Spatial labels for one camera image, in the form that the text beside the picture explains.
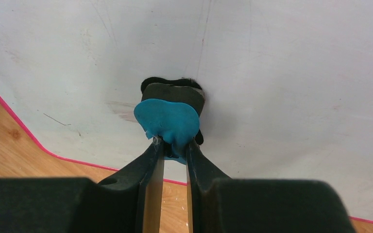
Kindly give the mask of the blue whiteboard eraser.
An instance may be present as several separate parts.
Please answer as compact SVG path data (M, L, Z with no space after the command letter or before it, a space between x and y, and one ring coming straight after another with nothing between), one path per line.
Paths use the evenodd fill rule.
M205 104L203 88L194 80L149 77L141 83L141 102L134 116L148 139L160 137L167 147L165 159L183 165L185 147L203 143L200 115Z

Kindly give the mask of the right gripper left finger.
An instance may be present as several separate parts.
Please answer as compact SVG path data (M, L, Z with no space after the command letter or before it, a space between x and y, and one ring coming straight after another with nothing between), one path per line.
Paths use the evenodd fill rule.
M165 143L96 183L89 178L0 179L0 233L157 233Z

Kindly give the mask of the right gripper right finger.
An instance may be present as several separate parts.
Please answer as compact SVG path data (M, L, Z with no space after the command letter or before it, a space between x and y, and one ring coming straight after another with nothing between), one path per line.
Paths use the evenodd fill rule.
M347 211L317 180L233 179L195 142L186 147L191 233L353 233Z

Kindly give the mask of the pink-framed whiteboard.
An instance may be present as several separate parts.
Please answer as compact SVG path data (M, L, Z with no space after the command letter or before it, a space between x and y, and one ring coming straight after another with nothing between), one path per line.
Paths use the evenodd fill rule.
M0 97L47 151L124 167L152 76L203 88L228 175L322 180L373 220L373 0L0 0Z

